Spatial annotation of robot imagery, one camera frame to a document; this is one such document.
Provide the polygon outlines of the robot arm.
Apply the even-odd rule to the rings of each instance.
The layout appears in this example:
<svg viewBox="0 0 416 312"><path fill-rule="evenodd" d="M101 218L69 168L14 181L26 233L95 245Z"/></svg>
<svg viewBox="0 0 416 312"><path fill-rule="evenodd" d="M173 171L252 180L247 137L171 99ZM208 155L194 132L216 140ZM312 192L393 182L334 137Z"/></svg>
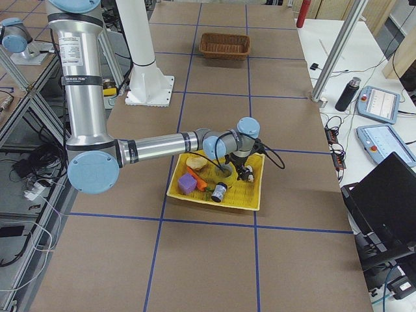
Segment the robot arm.
<svg viewBox="0 0 416 312"><path fill-rule="evenodd" d="M116 6L133 62L127 104L168 106L174 78L157 66L144 2L118 1ZM111 137L99 61L98 38L105 32L99 1L48 1L46 10L49 26L58 36L71 125L67 175L75 189L100 194L114 186L127 164L199 150L210 160L231 163L240 180L253 181L246 161L254 152L260 125L251 117L223 133L203 128L138 140Z"/></svg>

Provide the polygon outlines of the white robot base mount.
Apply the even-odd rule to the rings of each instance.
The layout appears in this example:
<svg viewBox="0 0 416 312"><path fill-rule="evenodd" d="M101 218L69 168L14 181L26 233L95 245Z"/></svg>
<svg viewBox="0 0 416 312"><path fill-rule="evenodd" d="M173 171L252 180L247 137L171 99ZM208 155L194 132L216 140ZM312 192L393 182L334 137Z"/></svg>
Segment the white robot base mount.
<svg viewBox="0 0 416 312"><path fill-rule="evenodd" d="M175 78L164 75L157 66L145 3L121 0L116 5L133 62L125 103L169 106Z"/></svg>

